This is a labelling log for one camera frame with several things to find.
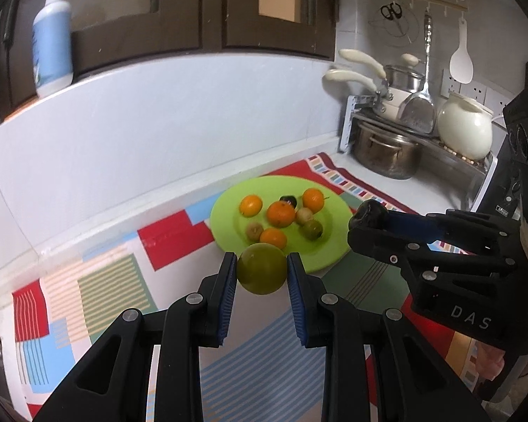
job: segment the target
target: scissors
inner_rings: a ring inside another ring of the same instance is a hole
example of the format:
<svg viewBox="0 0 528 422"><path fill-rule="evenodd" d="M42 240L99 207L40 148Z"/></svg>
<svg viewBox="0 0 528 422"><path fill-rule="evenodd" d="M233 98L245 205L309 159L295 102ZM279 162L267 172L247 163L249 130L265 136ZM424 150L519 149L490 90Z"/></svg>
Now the scissors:
<svg viewBox="0 0 528 422"><path fill-rule="evenodd" d="M403 8L401 8L399 3L393 1L385 6L381 6L380 12L387 20L394 20L397 28L401 32L401 36L405 36L401 22L399 22L399 19L403 17Z"/></svg>

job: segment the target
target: green plate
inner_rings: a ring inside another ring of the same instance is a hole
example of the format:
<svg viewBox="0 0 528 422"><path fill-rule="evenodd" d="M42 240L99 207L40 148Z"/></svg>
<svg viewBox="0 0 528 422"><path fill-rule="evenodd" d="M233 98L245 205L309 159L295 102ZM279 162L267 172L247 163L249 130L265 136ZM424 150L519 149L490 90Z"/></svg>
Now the green plate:
<svg viewBox="0 0 528 422"><path fill-rule="evenodd" d="M316 241L309 241L300 232L295 222L281 230L288 238L288 245L283 249L287 255L299 252L307 273L313 273L338 262L348 251L346 241L348 221L352 217L348 205L332 190L316 182L294 178L292 176L262 176L248 179L223 192L217 198L210 216L210 226L215 242L225 252L240 255L252 242L244 231L249 222L256 220L266 229L271 226L266 220L266 210L274 201L283 195L294 195L297 207L302 206L301 196L310 187L321 190L325 198L324 208L315 214L323 226L323 234ZM244 217L239 212L242 199L250 194L262 198L262 210L254 217Z"/></svg>

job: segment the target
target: blue label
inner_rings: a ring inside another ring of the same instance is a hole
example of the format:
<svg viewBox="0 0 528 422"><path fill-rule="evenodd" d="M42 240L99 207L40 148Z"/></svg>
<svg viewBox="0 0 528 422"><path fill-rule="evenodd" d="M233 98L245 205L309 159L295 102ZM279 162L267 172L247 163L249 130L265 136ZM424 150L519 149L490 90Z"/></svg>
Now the blue label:
<svg viewBox="0 0 528 422"><path fill-rule="evenodd" d="M33 74L41 87L71 74L70 13L58 12L33 26Z"/></svg>

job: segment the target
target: patterned tablecloth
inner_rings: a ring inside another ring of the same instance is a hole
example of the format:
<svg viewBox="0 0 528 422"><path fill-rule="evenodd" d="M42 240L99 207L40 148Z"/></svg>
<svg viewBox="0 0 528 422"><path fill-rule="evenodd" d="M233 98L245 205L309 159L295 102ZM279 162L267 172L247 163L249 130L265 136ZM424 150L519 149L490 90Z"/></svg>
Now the patterned tablecloth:
<svg viewBox="0 0 528 422"><path fill-rule="evenodd" d="M374 198L388 209L414 212L336 168L324 153L271 174L316 181L353 209ZM81 262L13 293L17 362L32 415L123 310L166 309L195 292L202 278L217 272L224 253L213 240L209 214L218 196L93 250ZM439 242L431 247L459 252ZM414 314L398 268L350 252L322 280L329 292L361 309L379 313L400 308L465 384L473 387L477 379L474 341ZM157 354L147 420L153 418ZM372 369L371 358L367 365ZM268 296L253 295L238 286L225 345L201 350L200 367L206 421L320 420L324 350L301 347L286 286ZM375 416L374 392L370 400Z"/></svg>

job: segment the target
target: power outlet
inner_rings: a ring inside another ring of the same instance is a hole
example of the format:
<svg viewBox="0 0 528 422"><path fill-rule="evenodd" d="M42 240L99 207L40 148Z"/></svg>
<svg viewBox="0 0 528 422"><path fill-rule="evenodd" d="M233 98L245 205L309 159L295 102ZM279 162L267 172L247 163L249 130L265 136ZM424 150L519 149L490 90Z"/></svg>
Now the power outlet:
<svg viewBox="0 0 528 422"><path fill-rule="evenodd" d="M498 116L503 113L503 108L510 103L511 98L501 95L499 92L488 88L487 95L485 96L485 106L493 111L494 116Z"/></svg>
<svg viewBox="0 0 528 422"><path fill-rule="evenodd" d="M477 103L485 104L485 95L487 86L477 81L471 81L469 84L462 84L459 89L460 94L464 97L473 98Z"/></svg>
<svg viewBox="0 0 528 422"><path fill-rule="evenodd" d="M442 89L440 95L445 98L450 98L450 92L459 93L461 83L456 81L450 74L450 70L444 70L442 74Z"/></svg>

